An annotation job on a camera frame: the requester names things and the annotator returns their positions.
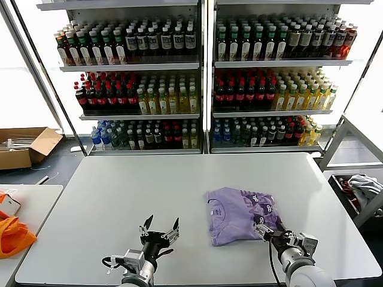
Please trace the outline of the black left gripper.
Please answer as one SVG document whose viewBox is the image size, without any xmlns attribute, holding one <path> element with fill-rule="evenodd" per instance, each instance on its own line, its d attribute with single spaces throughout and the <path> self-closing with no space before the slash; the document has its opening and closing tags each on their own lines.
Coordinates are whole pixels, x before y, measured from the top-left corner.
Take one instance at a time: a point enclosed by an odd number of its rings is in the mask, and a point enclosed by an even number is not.
<svg viewBox="0 0 383 287">
<path fill-rule="evenodd" d="M 176 240 L 180 235 L 179 218 L 175 220 L 172 229 L 164 233 L 149 230 L 153 217 L 154 215 L 151 215 L 145 220 L 143 225 L 139 226 L 140 241 L 143 245 L 142 251 L 147 261 L 157 260 L 161 257 L 170 247 L 169 240 Z"/>
</svg>

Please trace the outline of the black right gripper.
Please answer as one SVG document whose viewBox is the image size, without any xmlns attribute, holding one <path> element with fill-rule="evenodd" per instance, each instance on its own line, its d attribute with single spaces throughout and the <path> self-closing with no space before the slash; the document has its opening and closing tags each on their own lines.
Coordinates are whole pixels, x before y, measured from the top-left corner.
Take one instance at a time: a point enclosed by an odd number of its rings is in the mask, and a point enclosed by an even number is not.
<svg viewBox="0 0 383 287">
<path fill-rule="evenodd" d="M 295 246 L 297 237 L 292 230 L 273 231 L 264 224 L 255 224 L 254 231 L 260 234 L 264 242 L 271 242 L 277 251 L 285 250 L 289 246 Z"/>
</svg>

